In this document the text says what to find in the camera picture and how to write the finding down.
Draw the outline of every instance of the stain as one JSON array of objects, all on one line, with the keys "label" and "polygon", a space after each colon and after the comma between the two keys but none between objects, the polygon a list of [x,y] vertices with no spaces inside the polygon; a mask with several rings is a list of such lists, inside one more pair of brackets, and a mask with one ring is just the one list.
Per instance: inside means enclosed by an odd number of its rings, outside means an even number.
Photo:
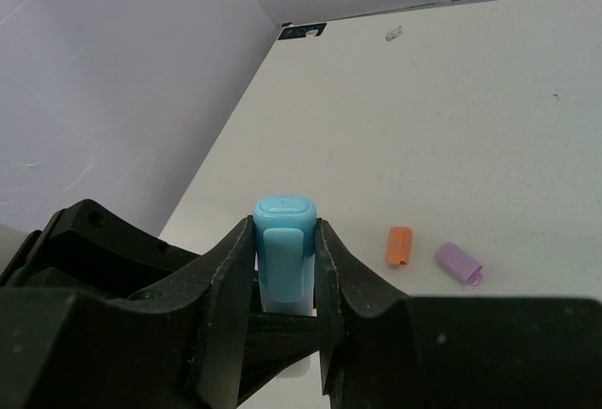
[{"label": "stain", "polygon": [[420,66],[414,61],[414,56],[410,55],[410,61],[412,61],[414,67],[420,71]]},{"label": "stain", "polygon": [[402,35],[402,26],[399,25],[397,28],[393,28],[391,31],[387,33],[385,36],[386,41],[392,41],[394,39],[399,38]]}]

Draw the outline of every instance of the white table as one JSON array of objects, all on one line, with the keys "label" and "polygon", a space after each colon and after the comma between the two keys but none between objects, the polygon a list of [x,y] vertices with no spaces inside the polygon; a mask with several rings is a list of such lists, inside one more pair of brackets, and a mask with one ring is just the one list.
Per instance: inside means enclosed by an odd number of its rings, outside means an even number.
[{"label": "white table", "polygon": [[[276,42],[162,238],[205,252],[272,194],[311,197],[411,295],[602,298],[602,0],[395,13]],[[403,269],[385,264],[392,226],[414,230]],[[447,241],[482,262],[478,288],[436,266]],[[314,360],[245,408],[326,408],[319,389]]]}]

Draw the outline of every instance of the tabletop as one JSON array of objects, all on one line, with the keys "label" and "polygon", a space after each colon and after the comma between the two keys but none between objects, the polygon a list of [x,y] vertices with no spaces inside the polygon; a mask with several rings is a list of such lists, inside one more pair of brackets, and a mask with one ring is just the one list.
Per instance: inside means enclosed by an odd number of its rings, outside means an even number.
[{"label": "tabletop", "polygon": [[[303,195],[410,295],[602,299],[601,81],[602,0],[391,13],[279,40],[161,237],[203,253],[259,198]],[[414,232],[403,268],[385,263],[393,226]],[[445,242],[482,263],[478,287],[436,265]],[[314,357],[244,408],[326,408],[319,388]]]}]

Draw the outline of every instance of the orange cap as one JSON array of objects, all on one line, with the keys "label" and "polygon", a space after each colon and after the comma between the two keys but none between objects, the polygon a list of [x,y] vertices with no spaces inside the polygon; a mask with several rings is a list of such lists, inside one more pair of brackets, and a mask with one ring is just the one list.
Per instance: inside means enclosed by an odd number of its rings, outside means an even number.
[{"label": "orange cap", "polygon": [[387,263],[389,265],[406,265],[410,261],[411,247],[411,228],[391,228],[391,232],[388,234]]}]

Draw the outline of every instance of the blue cap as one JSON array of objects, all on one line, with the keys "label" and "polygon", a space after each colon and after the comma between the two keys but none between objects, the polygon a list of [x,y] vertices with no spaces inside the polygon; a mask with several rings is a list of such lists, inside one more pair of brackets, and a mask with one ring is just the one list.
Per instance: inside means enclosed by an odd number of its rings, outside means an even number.
[{"label": "blue cap", "polygon": [[316,219],[316,206],[306,197],[271,196],[255,204],[260,282],[274,301],[300,301],[313,287]]}]

